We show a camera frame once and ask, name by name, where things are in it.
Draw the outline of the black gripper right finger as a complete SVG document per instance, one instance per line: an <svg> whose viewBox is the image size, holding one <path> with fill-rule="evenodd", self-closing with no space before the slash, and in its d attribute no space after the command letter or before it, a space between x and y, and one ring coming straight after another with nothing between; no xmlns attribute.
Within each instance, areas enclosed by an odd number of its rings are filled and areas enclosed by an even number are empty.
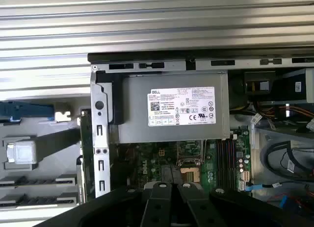
<svg viewBox="0 0 314 227"><path fill-rule="evenodd" d="M198 183L184 182L172 174L174 187L182 198L176 211L188 218L192 227L312 227L313 220L302 217L249 195L217 187L206 193Z"/></svg>

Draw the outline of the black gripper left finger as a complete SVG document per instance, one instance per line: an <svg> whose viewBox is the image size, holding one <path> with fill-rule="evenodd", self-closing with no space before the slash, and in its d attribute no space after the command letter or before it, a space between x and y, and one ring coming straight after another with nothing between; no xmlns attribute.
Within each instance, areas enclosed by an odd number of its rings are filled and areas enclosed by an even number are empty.
<svg viewBox="0 0 314 227"><path fill-rule="evenodd" d="M40 227L168 227L171 225L173 169L169 178L145 184L144 189L121 187L52 217Z"/></svg>

